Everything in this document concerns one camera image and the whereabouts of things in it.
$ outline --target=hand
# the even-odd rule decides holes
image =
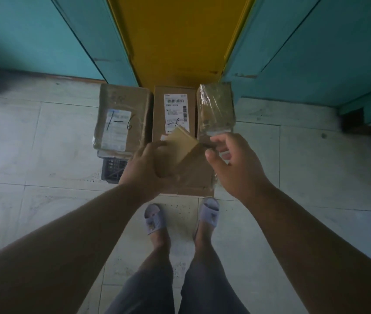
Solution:
[[[205,155],[230,195],[247,206],[256,195],[274,187],[265,176],[255,152],[240,134],[223,133],[210,137],[210,140],[217,142],[216,149],[219,152],[229,151],[222,155],[224,160],[229,160],[229,164],[214,150],[206,150]]]
[[[130,185],[144,203],[154,199],[173,182],[172,177],[160,178],[155,171],[154,152],[165,144],[164,141],[151,142],[139,149],[127,163],[120,178],[119,185]]]

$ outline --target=left hand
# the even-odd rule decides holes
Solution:
[[[172,177],[161,178],[155,171],[155,150],[165,144],[164,141],[157,141],[140,148],[129,160],[120,178],[119,185],[131,186],[144,203],[154,199],[174,182]]]

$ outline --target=leg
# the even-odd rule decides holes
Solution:
[[[181,295],[180,314],[245,313],[248,310],[233,291],[211,243],[214,225],[200,218],[195,236],[194,258]]]
[[[174,314],[173,270],[169,262],[171,240],[167,228],[149,235],[154,250],[125,283],[106,314]]]

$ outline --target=gray pants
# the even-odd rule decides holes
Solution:
[[[220,267],[193,262],[181,290],[179,314],[187,313],[245,313]],[[123,286],[106,314],[161,313],[174,314],[172,268],[170,264],[136,272]]]

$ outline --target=barcode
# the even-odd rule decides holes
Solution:
[[[184,99],[167,99],[166,103],[183,103]]]
[[[183,117],[184,122],[187,122],[187,106],[183,106]]]

